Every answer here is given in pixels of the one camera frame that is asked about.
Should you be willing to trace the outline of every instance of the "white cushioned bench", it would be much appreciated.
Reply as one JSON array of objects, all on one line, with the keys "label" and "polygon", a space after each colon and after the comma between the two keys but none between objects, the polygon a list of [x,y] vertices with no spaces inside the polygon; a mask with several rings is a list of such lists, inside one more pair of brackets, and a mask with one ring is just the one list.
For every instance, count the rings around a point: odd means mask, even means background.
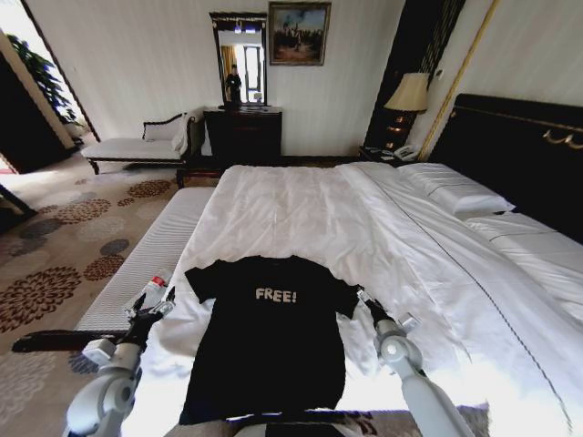
[{"label": "white cushioned bench", "polygon": [[179,190],[99,293],[77,330],[127,330],[122,307],[160,269],[174,270],[214,188]]},{"label": "white cushioned bench", "polygon": [[204,140],[204,118],[197,109],[165,121],[146,121],[141,139],[106,139],[83,148],[81,155],[96,175],[99,161],[181,165],[200,155]]}]

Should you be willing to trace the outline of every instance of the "picture frame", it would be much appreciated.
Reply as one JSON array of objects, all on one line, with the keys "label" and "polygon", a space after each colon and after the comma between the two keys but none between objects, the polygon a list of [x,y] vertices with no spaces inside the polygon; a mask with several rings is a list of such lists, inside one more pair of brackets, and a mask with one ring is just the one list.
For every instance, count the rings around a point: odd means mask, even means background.
[{"label": "picture frame", "polygon": [[323,66],[331,2],[270,2],[271,66]]}]

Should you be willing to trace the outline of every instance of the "telephone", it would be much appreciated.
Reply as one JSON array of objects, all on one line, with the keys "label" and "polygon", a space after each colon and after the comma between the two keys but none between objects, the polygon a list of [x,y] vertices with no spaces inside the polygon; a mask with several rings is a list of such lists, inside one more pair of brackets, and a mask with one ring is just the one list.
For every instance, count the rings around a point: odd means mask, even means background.
[{"label": "telephone", "polygon": [[403,146],[394,152],[394,155],[402,161],[413,161],[418,154],[419,152],[413,146]]}]

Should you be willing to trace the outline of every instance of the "patterned carpet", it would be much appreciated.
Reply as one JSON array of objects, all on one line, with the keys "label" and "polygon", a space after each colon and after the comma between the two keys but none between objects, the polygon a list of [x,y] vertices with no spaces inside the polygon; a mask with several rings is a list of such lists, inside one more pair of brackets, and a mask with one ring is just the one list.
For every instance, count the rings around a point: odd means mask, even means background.
[{"label": "patterned carpet", "polygon": [[[78,353],[14,354],[31,331],[73,329],[96,295],[177,191],[171,168],[100,165],[94,176],[78,154],[30,175],[0,182],[38,215],[0,236],[0,435],[60,436],[75,394],[96,366]],[[193,178],[187,186],[211,186]],[[487,436],[487,409],[464,409],[477,436]],[[418,436],[408,412],[335,413],[363,435]],[[177,427],[172,437],[232,436],[238,425]]]}]

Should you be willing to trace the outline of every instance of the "mirror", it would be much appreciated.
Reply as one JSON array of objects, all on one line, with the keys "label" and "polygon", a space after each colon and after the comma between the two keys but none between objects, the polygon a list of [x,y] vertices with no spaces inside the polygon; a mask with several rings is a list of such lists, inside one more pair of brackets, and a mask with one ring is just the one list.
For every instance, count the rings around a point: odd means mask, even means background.
[{"label": "mirror", "polygon": [[210,13],[226,106],[267,105],[267,14]]}]

